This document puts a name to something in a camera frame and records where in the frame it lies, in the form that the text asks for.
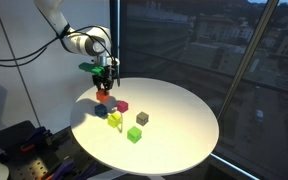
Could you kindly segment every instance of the cityscape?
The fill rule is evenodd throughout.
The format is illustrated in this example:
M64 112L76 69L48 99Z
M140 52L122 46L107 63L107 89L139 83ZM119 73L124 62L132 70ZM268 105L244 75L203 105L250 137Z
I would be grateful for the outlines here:
M121 75L177 84L217 115L264 8L246 0L128 3ZM216 151L288 179L288 4L274 11L219 125Z

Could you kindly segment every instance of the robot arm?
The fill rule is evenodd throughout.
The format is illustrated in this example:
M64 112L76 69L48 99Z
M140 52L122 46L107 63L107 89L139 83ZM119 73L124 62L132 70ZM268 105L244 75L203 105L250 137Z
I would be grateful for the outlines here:
M60 37L66 51L91 56L91 64L103 67L104 72L93 75L93 81L98 89L101 89L103 84L107 93L113 86L113 79L117 79L119 86L119 60L110 56L110 30L94 27L86 32L87 35L75 32L59 9L62 2L63 0L34 0L41 14Z

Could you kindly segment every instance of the cube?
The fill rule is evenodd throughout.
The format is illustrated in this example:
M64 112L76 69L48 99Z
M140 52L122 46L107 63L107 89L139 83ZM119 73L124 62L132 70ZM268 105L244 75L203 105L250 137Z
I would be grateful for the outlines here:
M105 90L100 89L96 92L96 99L99 100L101 103L106 102L110 98L110 93L108 92L107 95L105 95Z
M128 103L125 101L120 101L117 103L117 110L121 113L128 110Z
M148 114L146 114L145 112L140 112L137 116L136 116L136 122L142 126L144 126L147 122L148 122Z
M99 117L105 116L107 114L107 108L104 104L99 104L95 106L95 114Z
M121 116L118 112L115 112L107 117L107 123L112 128L116 128L121 123Z
M137 127L133 126L127 131L127 139L132 141L134 144L142 138L142 131Z

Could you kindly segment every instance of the green cube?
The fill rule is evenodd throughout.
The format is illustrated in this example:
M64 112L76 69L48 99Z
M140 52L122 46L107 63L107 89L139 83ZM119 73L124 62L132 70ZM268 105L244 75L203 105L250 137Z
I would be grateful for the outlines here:
M137 127L133 126L130 130L127 131L127 139L132 141L134 144L140 140L142 137L142 131Z
M107 117L107 123L112 128L116 128L121 123L121 116L115 112Z

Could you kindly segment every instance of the white wall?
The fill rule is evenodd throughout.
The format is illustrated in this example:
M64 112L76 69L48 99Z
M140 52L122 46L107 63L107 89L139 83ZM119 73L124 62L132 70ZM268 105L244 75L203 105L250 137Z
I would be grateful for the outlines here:
M87 25L109 27L108 0L66 0L61 9L74 29ZM33 52L55 37L33 0L0 0L0 16L16 57ZM0 28L0 58L10 57ZM20 68L41 124L53 132L69 126L73 103L92 87L91 74L78 69L80 63L88 61L86 56L66 52L58 41L36 61ZM36 125L17 70L0 68L0 84L8 91L0 128L23 119Z

